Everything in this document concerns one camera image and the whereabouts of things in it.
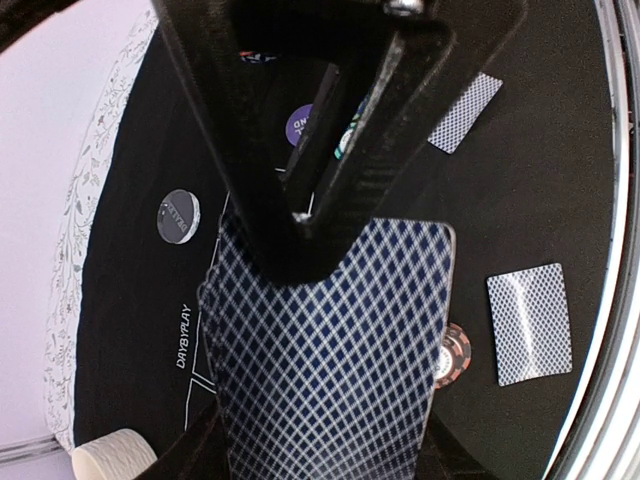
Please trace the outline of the purple small blind button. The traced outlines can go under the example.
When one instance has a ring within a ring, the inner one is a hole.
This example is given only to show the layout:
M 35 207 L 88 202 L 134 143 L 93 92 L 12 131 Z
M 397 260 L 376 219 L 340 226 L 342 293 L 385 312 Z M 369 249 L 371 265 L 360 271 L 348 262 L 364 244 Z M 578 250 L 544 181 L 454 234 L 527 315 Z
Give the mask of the purple small blind button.
M 285 137 L 290 145 L 295 147 L 304 131 L 310 117 L 313 105 L 305 104 L 294 110 L 285 123 Z

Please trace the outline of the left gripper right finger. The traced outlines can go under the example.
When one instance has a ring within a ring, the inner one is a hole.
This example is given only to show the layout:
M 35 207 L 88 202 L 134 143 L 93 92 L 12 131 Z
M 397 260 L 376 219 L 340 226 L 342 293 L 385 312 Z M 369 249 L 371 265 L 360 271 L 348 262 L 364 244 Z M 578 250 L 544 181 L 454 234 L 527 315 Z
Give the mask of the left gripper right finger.
M 436 414 L 430 415 L 424 436 L 424 478 L 498 479 L 460 444 Z

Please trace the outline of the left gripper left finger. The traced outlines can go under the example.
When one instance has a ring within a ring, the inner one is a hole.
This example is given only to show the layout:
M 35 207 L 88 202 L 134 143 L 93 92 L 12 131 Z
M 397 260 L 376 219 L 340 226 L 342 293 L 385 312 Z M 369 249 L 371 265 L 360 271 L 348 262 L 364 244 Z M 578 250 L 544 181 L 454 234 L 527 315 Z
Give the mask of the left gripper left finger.
M 224 423 L 218 399 L 157 461 L 144 471 L 150 480 L 229 479 Z

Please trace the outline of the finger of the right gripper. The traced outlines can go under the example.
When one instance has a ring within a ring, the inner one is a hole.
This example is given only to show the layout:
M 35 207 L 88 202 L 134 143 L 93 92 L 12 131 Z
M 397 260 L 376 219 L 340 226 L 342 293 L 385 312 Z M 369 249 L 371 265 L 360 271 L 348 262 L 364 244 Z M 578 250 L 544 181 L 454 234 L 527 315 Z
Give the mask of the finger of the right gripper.
M 360 97 L 360 7 L 352 1 L 158 1 L 154 5 L 172 60 L 231 193 L 261 271 L 281 284 L 329 276 L 360 231 L 354 205 L 360 159 L 343 156 L 309 220 L 295 212 L 332 156 Z M 288 53 L 334 65 L 284 177 L 259 117 L 244 50 Z
M 300 225 L 365 225 L 526 15 L 524 1 L 386 1 L 397 22 L 334 177 Z

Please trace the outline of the black round dealer button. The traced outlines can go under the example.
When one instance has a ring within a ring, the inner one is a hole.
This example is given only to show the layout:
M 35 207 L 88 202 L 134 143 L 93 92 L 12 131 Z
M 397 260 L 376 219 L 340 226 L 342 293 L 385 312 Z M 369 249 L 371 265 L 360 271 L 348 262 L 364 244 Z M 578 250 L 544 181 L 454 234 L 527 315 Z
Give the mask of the black round dealer button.
M 157 212 L 157 230 L 169 244 L 189 242 L 198 230 L 201 208 L 198 198 L 190 191 L 175 189 L 161 201 Z

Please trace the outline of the red black chip stack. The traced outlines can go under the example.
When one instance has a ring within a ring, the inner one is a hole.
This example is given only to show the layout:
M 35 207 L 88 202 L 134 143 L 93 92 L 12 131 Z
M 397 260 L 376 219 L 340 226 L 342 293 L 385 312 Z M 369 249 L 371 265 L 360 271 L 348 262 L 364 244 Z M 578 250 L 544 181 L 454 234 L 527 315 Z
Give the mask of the red black chip stack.
M 441 389 L 455 382 L 468 369 L 471 358 L 468 336 L 459 325 L 450 323 L 440 348 L 435 388 Z

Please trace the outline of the dealt cards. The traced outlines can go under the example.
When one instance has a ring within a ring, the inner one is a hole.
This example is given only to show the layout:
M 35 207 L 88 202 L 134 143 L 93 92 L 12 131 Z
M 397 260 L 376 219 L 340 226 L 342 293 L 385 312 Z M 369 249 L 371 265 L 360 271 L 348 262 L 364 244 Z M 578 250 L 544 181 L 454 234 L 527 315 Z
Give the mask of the dealt cards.
M 486 287 L 499 386 L 572 371 L 569 310 L 559 263 L 490 276 Z
M 453 154 L 502 86 L 501 79 L 479 73 L 431 132 L 428 142 Z

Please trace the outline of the blue playing card deck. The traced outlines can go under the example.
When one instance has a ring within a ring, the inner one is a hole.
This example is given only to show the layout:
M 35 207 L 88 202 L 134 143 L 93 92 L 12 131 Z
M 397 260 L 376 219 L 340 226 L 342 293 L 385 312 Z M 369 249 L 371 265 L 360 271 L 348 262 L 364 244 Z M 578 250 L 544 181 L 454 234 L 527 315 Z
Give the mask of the blue playing card deck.
M 327 278 L 279 286 L 238 219 L 200 290 L 235 479 L 411 479 L 447 323 L 455 237 L 373 219 Z

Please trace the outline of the blue green poker chip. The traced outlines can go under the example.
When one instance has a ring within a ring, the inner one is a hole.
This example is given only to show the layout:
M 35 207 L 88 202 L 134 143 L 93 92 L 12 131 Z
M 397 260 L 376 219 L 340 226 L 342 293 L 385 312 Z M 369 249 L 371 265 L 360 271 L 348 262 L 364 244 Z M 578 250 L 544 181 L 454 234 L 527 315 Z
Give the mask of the blue green poker chip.
M 244 63 L 252 65 L 266 64 L 278 59 L 275 54 L 257 51 L 241 51 L 239 56 Z

